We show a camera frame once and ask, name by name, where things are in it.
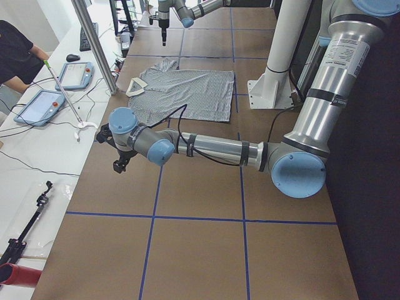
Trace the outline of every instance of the device screen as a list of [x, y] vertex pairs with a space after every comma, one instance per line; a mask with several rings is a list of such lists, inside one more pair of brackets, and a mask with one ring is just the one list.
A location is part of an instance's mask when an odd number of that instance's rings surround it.
[[62, 75], [62, 86], [80, 86], [86, 64], [68, 64]]
[[41, 92], [40, 95], [21, 114], [22, 120], [27, 123], [39, 122], [44, 114], [57, 101], [60, 94], [55, 92]]

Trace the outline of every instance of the green tip stick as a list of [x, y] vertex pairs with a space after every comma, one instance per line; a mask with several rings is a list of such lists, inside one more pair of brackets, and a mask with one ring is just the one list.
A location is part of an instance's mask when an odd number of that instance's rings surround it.
[[81, 124], [83, 125], [83, 121], [82, 121], [81, 117], [79, 117], [79, 114], [78, 114], [78, 112], [76, 111], [75, 107], [73, 106], [73, 103], [71, 102], [71, 100], [69, 100], [69, 97], [68, 97], [66, 91], [64, 90], [63, 86], [61, 85], [61, 82], [60, 82], [60, 80], [58, 79], [56, 73], [53, 71], [52, 67], [50, 66], [50, 64], [49, 64], [49, 62], [48, 62], [47, 60], [44, 60], [43, 62], [44, 62], [44, 64], [46, 65], [46, 67], [48, 68], [48, 70], [50, 71], [51, 76], [52, 76], [52, 77], [54, 78], [54, 80], [57, 82], [57, 85], [59, 86], [59, 88], [60, 88], [62, 94], [64, 95], [65, 100], [68, 102], [68, 104], [69, 104], [69, 106], [71, 107], [73, 113], [75, 114], [76, 119], [78, 120], [79, 123], [81, 123]]

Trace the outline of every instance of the red cylinder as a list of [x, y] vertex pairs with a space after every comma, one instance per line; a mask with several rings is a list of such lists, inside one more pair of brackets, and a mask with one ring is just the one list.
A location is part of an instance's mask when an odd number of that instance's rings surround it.
[[0, 266], [0, 284], [34, 288], [41, 274], [37, 269], [6, 263]]

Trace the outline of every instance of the blue and white device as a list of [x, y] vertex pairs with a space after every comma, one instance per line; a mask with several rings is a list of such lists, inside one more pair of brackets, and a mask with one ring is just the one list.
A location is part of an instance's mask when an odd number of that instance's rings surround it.
[[86, 89], [92, 81], [93, 64], [91, 62], [67, 62], [61, 69], [59, 80], [66, 91]]
[[18, 123], [31, 126], [45, 125], [64, 104], [65, 97], [60, 92], [39, 91], [14, 118]]

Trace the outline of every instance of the white pole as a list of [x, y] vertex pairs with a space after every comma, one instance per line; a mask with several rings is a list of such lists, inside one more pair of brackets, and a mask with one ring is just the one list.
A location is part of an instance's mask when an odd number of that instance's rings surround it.
[[283, 0], [265, 73], [248, 81], [250, 108], [288, 108], [292, 105], [288, 69], [312, 0]]

